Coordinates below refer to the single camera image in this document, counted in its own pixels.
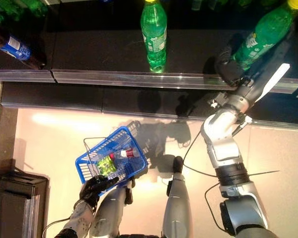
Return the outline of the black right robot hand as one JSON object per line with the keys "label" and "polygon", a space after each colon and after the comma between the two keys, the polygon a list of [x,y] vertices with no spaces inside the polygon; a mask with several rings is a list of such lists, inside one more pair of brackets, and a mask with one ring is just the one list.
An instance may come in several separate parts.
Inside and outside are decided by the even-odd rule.
{"label": "black right robot hand", "polygon": [[257,60],[250,69],[244,70],[242,66],[232,59],[233,48],[226,46],[221,49],[216,57],[214,68],[221,79],[230,87],[246,85],[257,81],[264,71],[270,71],[271,64],[277,60],[279,50],[269,50],[263,58]]}

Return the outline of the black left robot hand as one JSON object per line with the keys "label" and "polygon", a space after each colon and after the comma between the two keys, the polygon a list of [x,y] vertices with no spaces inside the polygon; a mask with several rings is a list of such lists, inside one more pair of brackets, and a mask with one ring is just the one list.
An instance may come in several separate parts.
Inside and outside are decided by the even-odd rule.
{"label": "black left robot hand", "polygon": [[84,183],[79,193],[79,198],[90,205],[99,200],[100,193],[114,186],[119,181],[118,177],[109,179],[103,175],[95,176]]}

